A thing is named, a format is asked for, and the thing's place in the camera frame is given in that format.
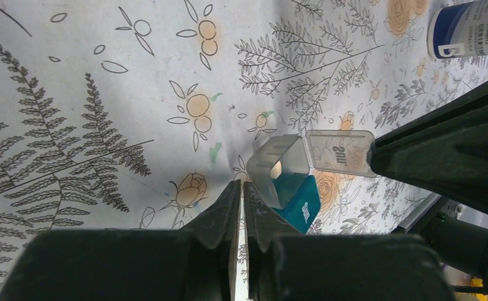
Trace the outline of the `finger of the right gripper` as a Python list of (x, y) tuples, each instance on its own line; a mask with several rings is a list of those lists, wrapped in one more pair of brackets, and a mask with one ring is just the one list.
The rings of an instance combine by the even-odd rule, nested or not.
[(488, 214), (488, 81), (379, 138), (378, 175)]

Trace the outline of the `white cap pill bottle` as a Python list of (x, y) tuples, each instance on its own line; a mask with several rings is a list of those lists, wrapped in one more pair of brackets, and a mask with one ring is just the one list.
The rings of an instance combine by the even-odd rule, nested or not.
[(488, 55), (488, 0), (439, 9), (427, 31), (431, 58)]

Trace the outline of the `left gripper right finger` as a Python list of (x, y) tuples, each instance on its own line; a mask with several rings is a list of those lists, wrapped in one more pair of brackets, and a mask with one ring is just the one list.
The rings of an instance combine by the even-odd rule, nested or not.
[(243, 185), (253, 300), (453, 300), (421, 237), (304, 235)]

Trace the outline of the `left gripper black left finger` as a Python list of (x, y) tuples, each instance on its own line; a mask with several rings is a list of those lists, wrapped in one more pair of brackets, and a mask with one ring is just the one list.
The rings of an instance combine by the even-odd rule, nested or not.
[(241, 183), (179, 230), (53, 230), (37, 235), (0, 300), (232, 300)]

